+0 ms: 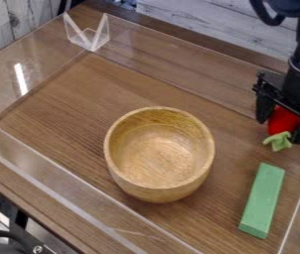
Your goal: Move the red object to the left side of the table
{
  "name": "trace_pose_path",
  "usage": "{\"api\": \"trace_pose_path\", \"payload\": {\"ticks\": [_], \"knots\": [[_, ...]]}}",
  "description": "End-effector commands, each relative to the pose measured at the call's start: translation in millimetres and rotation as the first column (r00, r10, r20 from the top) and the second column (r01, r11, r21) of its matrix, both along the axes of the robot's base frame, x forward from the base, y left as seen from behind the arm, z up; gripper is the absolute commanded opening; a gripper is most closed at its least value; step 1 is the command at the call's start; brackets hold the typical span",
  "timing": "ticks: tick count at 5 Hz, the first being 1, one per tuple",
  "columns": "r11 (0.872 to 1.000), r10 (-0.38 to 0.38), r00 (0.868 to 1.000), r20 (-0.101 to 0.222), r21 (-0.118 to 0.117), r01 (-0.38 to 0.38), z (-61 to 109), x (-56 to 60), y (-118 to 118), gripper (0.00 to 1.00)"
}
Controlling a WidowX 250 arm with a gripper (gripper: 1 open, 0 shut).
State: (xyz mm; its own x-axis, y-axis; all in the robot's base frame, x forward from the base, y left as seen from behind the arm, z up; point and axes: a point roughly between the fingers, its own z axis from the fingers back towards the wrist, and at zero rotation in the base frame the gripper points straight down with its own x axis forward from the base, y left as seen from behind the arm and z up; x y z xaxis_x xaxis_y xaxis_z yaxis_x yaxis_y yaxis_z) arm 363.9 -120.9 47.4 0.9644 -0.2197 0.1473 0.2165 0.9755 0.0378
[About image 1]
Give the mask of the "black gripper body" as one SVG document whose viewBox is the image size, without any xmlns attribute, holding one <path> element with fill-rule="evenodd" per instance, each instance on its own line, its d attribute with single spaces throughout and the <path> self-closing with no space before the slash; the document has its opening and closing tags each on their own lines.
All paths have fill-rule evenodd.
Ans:
<svg viewBox="0 0 300 254">
<path fill-rule="evenodd" d="M 300 117 L 300 73 L 292 71 L 285 75 L 270 71 L 257 73 L 257 81 L 251 90 L 269 96 L 276 105 Z"/>
</svg>

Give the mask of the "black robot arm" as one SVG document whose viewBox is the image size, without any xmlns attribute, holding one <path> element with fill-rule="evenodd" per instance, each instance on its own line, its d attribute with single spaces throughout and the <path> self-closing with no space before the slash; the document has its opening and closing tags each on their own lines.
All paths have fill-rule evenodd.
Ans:
<svg viewBox="0 0 300 254">
<path fill-rule="evenodd" d="M 255 93 L 254 116 L 259 124 L 272 120 L 278 123 L 294 122 L 280 128 L 269 137 L 277 138 L 278 144 L 300 144 L 300 0 L 249 0 L 250 7 L 261 20 L 270 26 L 278 26 L 286 18 L 297 20 L 296 49 L 288 59 L 288 71 L 276 74 L 269 71 L 257 73 L 251 90 Z"/>
</svg>

